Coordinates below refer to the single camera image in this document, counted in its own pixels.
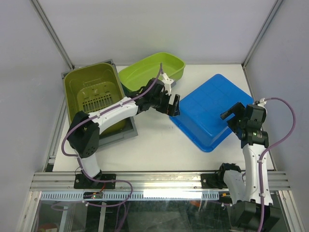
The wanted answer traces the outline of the large blue plastic container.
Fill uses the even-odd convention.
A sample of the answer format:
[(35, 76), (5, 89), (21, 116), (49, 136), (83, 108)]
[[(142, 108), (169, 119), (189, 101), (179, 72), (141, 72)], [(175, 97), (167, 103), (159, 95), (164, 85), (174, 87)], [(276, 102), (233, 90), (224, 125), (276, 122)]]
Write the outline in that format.
[(179, 102), (180, 115), (170, 120), (202, 151), (213, 151), (231, 132), (220, 115), (236, 103), (253, 98), (221, 74), (216, 74)]

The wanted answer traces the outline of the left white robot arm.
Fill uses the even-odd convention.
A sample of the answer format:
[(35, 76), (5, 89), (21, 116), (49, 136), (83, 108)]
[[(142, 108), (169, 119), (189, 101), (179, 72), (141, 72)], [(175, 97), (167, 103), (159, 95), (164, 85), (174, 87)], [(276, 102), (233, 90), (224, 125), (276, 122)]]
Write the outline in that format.
[(153, 78), (146, 86), (103, 110), (89, 114), (79, 111), (75, 114), (64, 140), (74, 149), (73, 156), (77, 158), (84, 182), (89, 187), (95, 188), (101, 183), (101, 169), (96, 157), (101, 133), (150, 108), (171, 117), (180, 115), (180, 95), (175, 95), (173, 103), (169, 102), (173, 84), (174, 80), (168, 77), (163, 80)]

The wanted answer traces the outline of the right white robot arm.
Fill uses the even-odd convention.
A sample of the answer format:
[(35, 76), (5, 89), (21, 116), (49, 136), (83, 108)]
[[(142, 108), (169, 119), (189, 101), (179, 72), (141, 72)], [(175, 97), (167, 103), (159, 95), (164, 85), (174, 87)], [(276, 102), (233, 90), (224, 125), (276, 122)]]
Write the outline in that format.
[(268, 133), (262, 130), (266, 120), (266, 99), (244, 105), (218, 103), (180, 103), (180, 115), (172, 118), (179, 129), (202, 151), (211, 152), (229, 134), (240, 141), (246, 172), (234, 163), (222, 163), (207, 184), (227, 187), (232, 200), (231, 224), (234, 227), (268, 232), (279, 220), (273, 206), (268, 177)]

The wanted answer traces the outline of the lime green plastic tub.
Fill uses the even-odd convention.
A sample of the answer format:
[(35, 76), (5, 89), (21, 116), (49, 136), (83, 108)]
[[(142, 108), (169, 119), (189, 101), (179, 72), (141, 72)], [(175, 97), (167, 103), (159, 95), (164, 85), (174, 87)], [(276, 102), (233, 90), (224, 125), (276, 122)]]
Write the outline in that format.
[(174, 81), (182, 78), (185, 62), (177, 56), (166, 52), (150, 55), (124, 68), (118, 75), (123, 86), (128, 90), (135, 91), (157, 76), (161, 64), (168, 78)]

